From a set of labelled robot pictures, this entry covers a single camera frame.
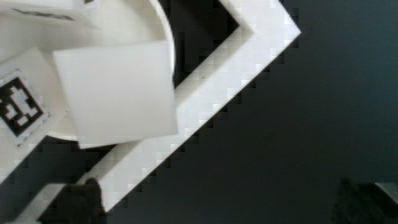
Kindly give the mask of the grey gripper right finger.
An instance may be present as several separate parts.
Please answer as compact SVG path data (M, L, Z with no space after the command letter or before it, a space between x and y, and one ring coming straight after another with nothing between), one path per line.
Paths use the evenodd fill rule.
M398 224L398 184L344 179L331 221L333 224Z

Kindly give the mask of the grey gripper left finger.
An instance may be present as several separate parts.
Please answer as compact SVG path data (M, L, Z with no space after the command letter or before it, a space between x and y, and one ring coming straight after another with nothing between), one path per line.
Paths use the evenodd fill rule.
M107 224L97 179L84 184L49 184L11 224Z

